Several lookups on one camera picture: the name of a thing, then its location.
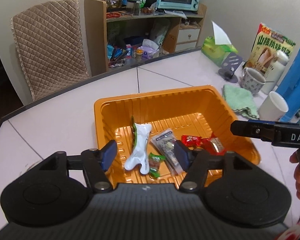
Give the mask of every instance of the cabinet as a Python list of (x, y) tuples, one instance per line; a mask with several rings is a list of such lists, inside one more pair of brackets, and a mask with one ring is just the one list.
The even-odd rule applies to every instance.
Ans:
[(186, 14), (187, 18), (196, 22), (197, 26), (195, 28), (190, 26), (182, 28), (181, 17), (164, 13), (140, 13), (139, 15), (125, 15), (107, 19), (106, 2), (101, 0), (84, 0), (86, 34), (92, 75), (95, 76), (110, 71), (108, 68), (107, 44), (112, 33), (109, 33), (110, 29), (107, 31), (107, 28), (110, 28), (110, 25), (113, 26), (115, 22), (120, 22), (119, 25), (126, 26), (127, 31), (121, 33), (120, 36), (128, 36), (128, 34), (133, 36), (139, 35), (137, 27), (150, 30), (156, 18), (167, 18), (170, 21), (170, 28), (162, 43), (162, 48), (169, 53), (173, 53), (198, 46), (206, 10), (207, 7), (205, 5), (199, 4), (197, 14)]

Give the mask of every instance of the red candy wrapper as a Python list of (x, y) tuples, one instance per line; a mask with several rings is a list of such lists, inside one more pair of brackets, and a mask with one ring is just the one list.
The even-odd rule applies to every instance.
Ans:
[(195, 146), (200, 146), (201, 137), (200, 136), (191, 136), (191, 135), (182, 135), (181, 141), (187, 147), (195, 147)]
[(213, 155), (224, 155), (226, 149), (223, 147), (220, 139), (212, 133), (211, 137), (201, 139), (201, 147)]

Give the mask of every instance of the brown chair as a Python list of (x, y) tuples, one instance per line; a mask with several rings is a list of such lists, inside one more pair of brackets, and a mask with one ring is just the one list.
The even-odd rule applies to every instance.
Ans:
[(15, 15), (11, 28), (33, 100), (89, 78), (78, 0), (35, 5)]

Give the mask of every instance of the drawer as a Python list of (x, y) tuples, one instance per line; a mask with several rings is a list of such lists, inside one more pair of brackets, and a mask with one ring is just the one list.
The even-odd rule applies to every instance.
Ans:
[(175, 51), (179, 51), (179, 50), (183, 50), (183, 49), (189, 49), (189, 48), (194, 48), (195, 45), (197, 44), (197, 42), (190, 42), (190, 43), (183, 43), (183, 44), (179, 44), (176, 46), (176, 50)]
[(199, 36), (200, 29), (179, 30), (177, 43), (185, 41), (196, 41)]

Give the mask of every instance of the patterned mug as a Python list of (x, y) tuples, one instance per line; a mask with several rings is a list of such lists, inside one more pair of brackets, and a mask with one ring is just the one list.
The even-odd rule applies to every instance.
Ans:
[(249, 90), (253, 96), (258, 94), (266, 83), (265, 77), (254, 68), (246, 67), (242, 70), (242, 74), (241, 87)]

